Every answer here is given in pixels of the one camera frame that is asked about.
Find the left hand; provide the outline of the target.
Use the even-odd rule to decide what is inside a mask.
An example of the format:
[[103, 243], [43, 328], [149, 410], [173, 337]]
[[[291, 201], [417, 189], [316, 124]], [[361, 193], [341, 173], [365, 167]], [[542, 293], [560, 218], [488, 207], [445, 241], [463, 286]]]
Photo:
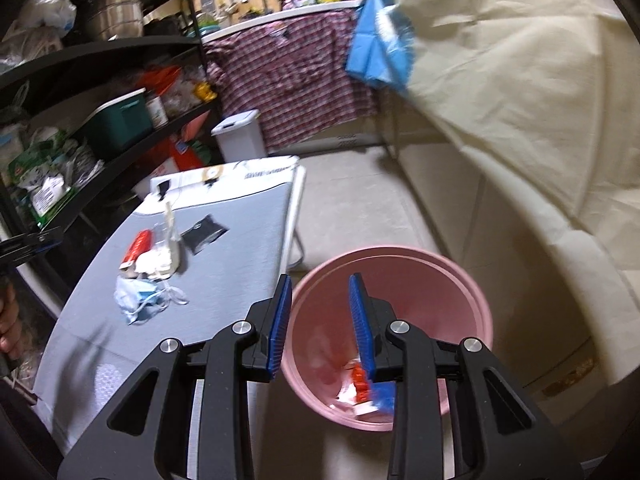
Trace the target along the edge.
[[12, 361], [21, 359], [24, 351], [23, 326], [15, 289], [10, 282], [1, 286], [0, 335], [1, 352]]

